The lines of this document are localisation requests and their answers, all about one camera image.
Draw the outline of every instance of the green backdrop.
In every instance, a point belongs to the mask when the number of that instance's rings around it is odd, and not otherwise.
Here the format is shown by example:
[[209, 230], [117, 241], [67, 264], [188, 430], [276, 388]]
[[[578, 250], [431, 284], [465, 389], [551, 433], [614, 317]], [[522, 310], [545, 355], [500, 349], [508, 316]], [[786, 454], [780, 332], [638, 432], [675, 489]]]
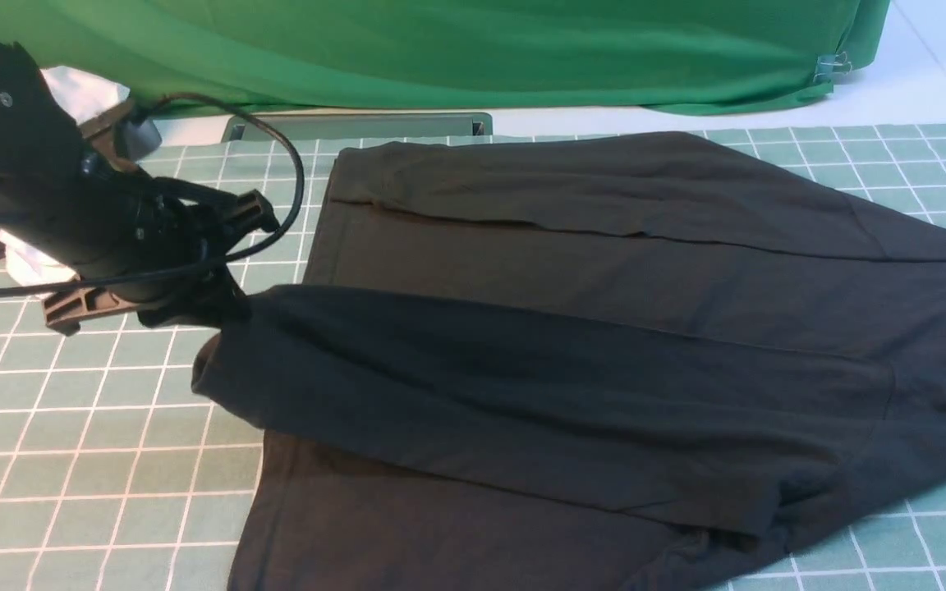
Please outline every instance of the green backdrop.
[[0, 41], [147, 101], [793, 108], [875, 57], [889, 0], [0, 0]]

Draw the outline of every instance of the cable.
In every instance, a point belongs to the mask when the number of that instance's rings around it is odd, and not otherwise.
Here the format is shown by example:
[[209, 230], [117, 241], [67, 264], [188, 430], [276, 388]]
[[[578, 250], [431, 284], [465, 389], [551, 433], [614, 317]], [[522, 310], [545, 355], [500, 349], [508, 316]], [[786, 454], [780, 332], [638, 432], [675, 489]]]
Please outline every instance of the cable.
[[134, 273], [127, 274], [126, 276], [106, 277], [105, 279], [87, 279], [62, 283], [44, 283], [41, 285], [29, 285], [21, 287], [0, 287], [0, 298], [19, 298], [19, 296], [34, 296], [38, 295], [38, 293], [72, 291], [72, 289], [81, 289], [86, 287], [109, 287], [123, 283], [162, 281], [173, 279], [174, 277], [188, 276], [188, 274], [202, 273], [206, 272], [206, 270], [218, 268], [234, 261], [239, 261], [239, 259], [252, 257], [252, 255], [258, 254], [260, 251], [266, 250], [266, 248], [273, 246], [273, 244], [277, 243], [279, 239], [282, 239], [282, 237], [286, 235], [287, 231], [289, 231], [290, 227], [294, 225], [294, 222], [297, 220], [297, 216], [299, 216], [299, 213], [301, 212], [301, 196], [305, 193], [305, 165], [301, 163], [301, 155], [299, 154], [299, 151], [297, 151], [296, 147], [294, 147], [294, 144], [290, 143], [290, 140], [287, 139], [285, 135], [275, 130], [275, 128], [268, 123], [258, 119], [258, 117], [248, 115], [248, 113], [243, 112], [240, 108], [234, 108], [234, 106], [228, 103], [218, 101], [217, 98], [207, 97], [203, 94], [168, 94], [168, 96], [162, 97], [160, 101], [148, 109], [144, 115], [145, 119], [151, 115], [154, 115], [158, 111], [162, 111], [162, 109], [167, 105], [180, 100], [195, 101], [198, 103], [214, 106], [215, 108], [220, 108], [222, 111], [228, 112], [229, 115], [239, 117], [240, 119], [258, 128], [258, 130], [265, 132], [266, 135], [269, 135], [270, 138], [273, 138], [282, 147], [284, 147], [294, 162], [297, 180], [296, 184], [294, 185], [294, 199], [292, 200], [292, 206], [290, 206], [290, 212], [288, 212], [284, 220], [279, 223], [279, 228], [273, 233], [270, 233], [270, 235], [267, 236], [265, 240], [260, 241], [258, 244], [249, 246], [237, 252], [233, 252], [233, 254], [220, 255], [220, 257], [214, 257], [212, 259], [203, 259], [203, 261], [182, 265], [180, 267], [160, 269], [157, 270], [157, 272]]

